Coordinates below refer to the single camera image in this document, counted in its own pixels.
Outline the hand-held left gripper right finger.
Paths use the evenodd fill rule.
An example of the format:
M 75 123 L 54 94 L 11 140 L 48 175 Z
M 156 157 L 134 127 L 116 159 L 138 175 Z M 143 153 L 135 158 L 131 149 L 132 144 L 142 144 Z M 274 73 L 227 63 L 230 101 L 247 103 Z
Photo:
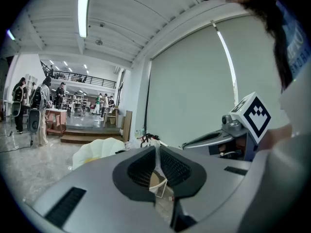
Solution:
M 205 184 L 207 173 L 198 163 L 161 146 L 160 166 L 176 199 L 193 197 Z

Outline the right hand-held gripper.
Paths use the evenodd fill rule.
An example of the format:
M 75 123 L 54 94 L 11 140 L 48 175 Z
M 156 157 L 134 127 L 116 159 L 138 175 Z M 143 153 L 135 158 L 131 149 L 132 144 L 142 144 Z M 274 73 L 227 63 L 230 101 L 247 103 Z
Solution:
M 227 115 L 222 116 L 220 130 L 207 133 L 182 145 L 185 151 L 193 151 L 214 157 L 253 161 L 258 145 L 271 116 L 258 94 L 244 97 Z

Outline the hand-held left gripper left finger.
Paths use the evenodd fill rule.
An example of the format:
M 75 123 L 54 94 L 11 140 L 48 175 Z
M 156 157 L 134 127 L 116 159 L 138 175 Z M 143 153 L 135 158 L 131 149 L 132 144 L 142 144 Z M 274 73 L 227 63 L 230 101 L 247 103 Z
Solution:
M 150 192 L 150 180 L 156 166 L 156 148 L 144 147 L 138 153 L 121 161 L 113 170 L 116 188 L 133 201 L 155 202 Z

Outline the person's right forearm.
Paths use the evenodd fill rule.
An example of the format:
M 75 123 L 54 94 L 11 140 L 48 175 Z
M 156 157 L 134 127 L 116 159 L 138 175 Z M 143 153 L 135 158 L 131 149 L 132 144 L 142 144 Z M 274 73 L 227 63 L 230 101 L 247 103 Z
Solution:
M 277 129 L 268 130 L 265 134 L 262 149 L 271 149 L 277 142 L 290 138 L 292 136 L 292 126 L 287 124 Z

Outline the round wooden table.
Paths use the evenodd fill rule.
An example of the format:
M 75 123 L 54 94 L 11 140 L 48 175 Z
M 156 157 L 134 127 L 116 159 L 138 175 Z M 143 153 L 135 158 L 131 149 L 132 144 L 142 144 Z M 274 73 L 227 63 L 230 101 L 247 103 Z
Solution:
M 149 189 L 156 189 L 163 186 L 167 182 L 167 179 L 158 171 L 154 170 L 150 179 Z

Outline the white petal chair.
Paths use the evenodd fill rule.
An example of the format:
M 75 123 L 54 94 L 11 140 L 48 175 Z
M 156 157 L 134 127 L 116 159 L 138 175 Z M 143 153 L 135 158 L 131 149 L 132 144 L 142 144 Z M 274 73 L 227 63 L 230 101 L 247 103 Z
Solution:
M 88 158 L 101 159 L 115 155 L 120 150 L 125 150 L 125 144 L 114 138 L 105 140 L 97 139 L 91 143 L 84 144 L 72 157 L 72 170 L 85 164 L 84 161 Z

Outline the wooden platform steps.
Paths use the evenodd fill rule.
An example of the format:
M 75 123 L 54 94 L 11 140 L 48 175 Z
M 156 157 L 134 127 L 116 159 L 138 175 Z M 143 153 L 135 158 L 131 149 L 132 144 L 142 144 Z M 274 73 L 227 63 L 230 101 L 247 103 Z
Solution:
M 71 144 L 88 144 L 94 140 L 105 140 L 114 138 L 123 142 L 123 137 L 118 131 L 99 131 L 99 130 L 78 130 L 67 129 L 64 131 L 63 136 L 60 138 L 62 143 Z

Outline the leaning wooden boards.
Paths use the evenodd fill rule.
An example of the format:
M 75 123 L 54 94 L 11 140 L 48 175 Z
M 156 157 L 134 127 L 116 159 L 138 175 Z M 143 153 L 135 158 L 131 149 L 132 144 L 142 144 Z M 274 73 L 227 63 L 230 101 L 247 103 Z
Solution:
M 132 111 L 126 111 L 126 115 L 124 117 L 123 133 L 122 133 L 122 137 L 123 137 L 124 142 L 127 142 L 129 140 L 132 113 L 133 113 Z

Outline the light wooden table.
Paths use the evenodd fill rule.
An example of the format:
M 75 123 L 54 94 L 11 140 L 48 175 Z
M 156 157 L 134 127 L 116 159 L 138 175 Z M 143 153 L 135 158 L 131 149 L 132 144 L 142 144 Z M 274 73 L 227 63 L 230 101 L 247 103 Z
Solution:
M 105 108 L 104 111 L 104 123 L 103 127 L 106 127 L 107 120 L 110 120 L 110 124 L 115 124 L 116 127 L 118 126 L 118 121 L 119 121 L 119 108 L 116 107 L 107 107 Z

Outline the black vertical pipe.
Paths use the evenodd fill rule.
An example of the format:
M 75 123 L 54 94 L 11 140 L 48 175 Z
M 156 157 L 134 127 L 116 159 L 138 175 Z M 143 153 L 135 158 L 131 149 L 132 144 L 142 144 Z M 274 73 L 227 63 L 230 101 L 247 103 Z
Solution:
M 147 133 L 147 113 L 148 113 L 148 102 L 149 102 L 149 91 L 150 91 L 150 76 L 151 76 L 151 74 L 149 74 L 146 105 L 145 105 L 145 115 L 144 115 L 144 131 L 145 131 L 145 133 Z

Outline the white-topped wooden table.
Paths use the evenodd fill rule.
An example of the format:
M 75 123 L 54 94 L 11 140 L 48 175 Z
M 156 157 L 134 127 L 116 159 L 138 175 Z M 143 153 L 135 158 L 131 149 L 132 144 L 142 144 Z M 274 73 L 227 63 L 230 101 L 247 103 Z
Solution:
M 62 109 L 47 109 L 46 133 L 62 136 L 66 130 L 67 111 Z

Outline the black mezzanine railing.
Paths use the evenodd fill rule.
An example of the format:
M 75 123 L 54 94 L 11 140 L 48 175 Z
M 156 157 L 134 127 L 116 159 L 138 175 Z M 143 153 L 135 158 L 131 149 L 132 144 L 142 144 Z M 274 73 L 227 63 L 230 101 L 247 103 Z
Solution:
M 86 83 L 90 85 L 98 85 L 98 86 L 105 86 L 108 88 L 116 88 L 116 82 L 102 79 L 98 77 L 73 73 L 73 72 L 65 72 L 65 71 L 56 71 L 52 74 L 52 77 L 56 80 L 63 80 L 63 81 L 73 81 L 79 83 Z

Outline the grey oval floor fan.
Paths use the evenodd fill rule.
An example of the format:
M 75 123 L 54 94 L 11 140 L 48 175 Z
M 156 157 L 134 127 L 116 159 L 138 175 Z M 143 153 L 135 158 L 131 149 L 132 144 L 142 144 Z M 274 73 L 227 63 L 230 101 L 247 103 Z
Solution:
M 41 145 L 43 143 L 43 115 L 44 109 L 31 109 L 29 111 L 28 128 L 31 133 L 36 133 L 37 143 Z
M 11 104 L 11 116 L 14 118 L 16 127 L 18 126 L 18 117 L 21 111 L 22 103 L 18 101 L 14 101 Z

